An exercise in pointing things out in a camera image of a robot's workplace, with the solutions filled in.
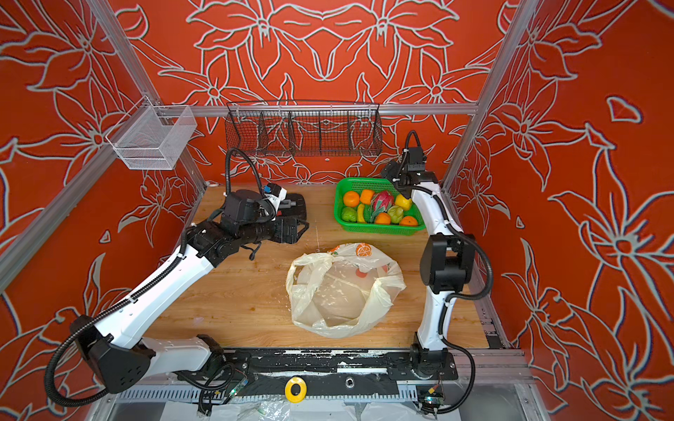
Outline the red dragon fruit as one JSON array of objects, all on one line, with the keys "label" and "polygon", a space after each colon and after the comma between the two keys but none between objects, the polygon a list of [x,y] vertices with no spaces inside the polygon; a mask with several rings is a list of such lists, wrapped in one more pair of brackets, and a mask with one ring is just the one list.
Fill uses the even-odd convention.
[{"label": "red dragon fruit", "polygon": [[395,196],[390,191],[380,191],[375,194],[370,205],[370,217],[368,221],[374,223],[377,214],[387,212],[395,202]]}]

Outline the orange printed plastic bag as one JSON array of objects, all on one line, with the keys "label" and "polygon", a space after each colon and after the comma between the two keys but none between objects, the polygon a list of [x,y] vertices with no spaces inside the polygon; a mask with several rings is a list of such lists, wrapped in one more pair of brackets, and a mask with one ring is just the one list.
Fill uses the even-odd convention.
[{"label": "orange printed plastic bag", "polygon": [[407,288],[399,264],[368,243],[298,257],[285,287],[293,324],[328,339],[370,331]]}]

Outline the green apple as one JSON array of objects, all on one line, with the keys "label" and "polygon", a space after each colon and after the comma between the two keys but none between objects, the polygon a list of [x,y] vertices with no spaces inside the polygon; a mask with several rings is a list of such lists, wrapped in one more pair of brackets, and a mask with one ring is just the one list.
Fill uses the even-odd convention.
[{"label": "green apple", "polygon": [[393,225],[399,225],[402,219],[405,217],[405,210],[398,205],[393,205],[387,211],[387,214],[390,217],[391,223]]}]

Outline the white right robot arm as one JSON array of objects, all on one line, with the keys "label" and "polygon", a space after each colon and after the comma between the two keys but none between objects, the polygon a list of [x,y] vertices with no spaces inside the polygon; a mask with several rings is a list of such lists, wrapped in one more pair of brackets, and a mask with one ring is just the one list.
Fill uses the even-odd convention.
[{"label": "white right robot arm", "polygon": [[[389,162],[381,175],[403,198],[412,201],[426,229],[428,240],[419,261],[419,275],[426,286],[421,325],[411,346],[412,371],[422,375],[425,368],[437,384],[419,397],[417,411],[437,417],[458,410],[473,390],[477,365],[466,348],[449,341],[449,314],[459,300],[479,301],[493,289],[493,266],[475,238],[463,231],[449,215],[449,206],[442,196],[442,186],[435,173],[426,168],[427,156],[419,135],[410,131],[403,153]],[[442,393],[442,377],[454,361],[450,353],[457,351],[469,362],[470,374],[463,394],[454,403],[446,403]]]}]

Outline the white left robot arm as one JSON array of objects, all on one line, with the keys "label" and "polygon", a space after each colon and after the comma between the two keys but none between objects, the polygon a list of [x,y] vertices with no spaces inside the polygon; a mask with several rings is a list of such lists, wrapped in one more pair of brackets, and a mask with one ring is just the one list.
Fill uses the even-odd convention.
[{"label": "white left robot arm", "polygon": [[[309,228],[305,198],[276,183],[233,191],[207,219],[186,228],[170,259],[135,289],[96,317],[81,316],[70,336],[54,351],[44,374],[48,399],[62,407],[82,407],[108,394],[119,394],[153,375],[173,373],[200,390],[226,389],[236,366],[208,335],[189,340],[152,340],[145,333],[193,284],[240,250],[251,260],[265,241],[293,245]],[[103,389],[93,396],[68,397],[55,382],[61,358],[76,347]]]}]

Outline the green plastic basket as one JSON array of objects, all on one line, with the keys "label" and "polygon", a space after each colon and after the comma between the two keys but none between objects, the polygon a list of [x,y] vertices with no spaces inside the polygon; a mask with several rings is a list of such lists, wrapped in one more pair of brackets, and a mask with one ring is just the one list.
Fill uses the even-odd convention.
[{"label": "green plastic basket", "polygon": [[381,178],[346,178],[336,185],[333,216],[352,233],[410,236],[426,228],[411,199]]}]

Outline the yellow banana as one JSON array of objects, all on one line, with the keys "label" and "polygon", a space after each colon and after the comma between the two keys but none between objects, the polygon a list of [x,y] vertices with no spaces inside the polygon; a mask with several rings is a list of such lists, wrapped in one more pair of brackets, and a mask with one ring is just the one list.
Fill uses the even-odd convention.
[{"label": "yellow banana", "polygon": [[364,203],[360,203],[357,207],[357,222],[360,223],[360,224],[366,224],[367,223],[367,221],[365,219],[365,215],[364,215],[365,208],[366,208],[366,205]]}]

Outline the yellow round button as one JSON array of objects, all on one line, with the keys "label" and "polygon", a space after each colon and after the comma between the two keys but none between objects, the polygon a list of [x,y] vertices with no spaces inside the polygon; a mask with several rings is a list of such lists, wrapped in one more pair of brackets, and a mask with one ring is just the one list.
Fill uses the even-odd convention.
[{"label": "yellow round button", "polygon": [[284,394],[289,403],[301,403],[307,395],[307,383],[299,376],[291,377],[285,384]]}]

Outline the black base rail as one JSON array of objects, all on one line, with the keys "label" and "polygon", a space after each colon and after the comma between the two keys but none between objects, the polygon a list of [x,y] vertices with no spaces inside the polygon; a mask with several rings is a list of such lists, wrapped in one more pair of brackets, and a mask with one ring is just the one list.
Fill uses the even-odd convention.
[{"label": "black base rail", "polygon": [[236,398],[282,396],[293,377],[307,385],[310,398],[401,398],[415,400],[419,386],[458,379],[453,355],[417,347],[235,348],[210,357],[196,372],[177,377],[193,386],[233,388]]}]

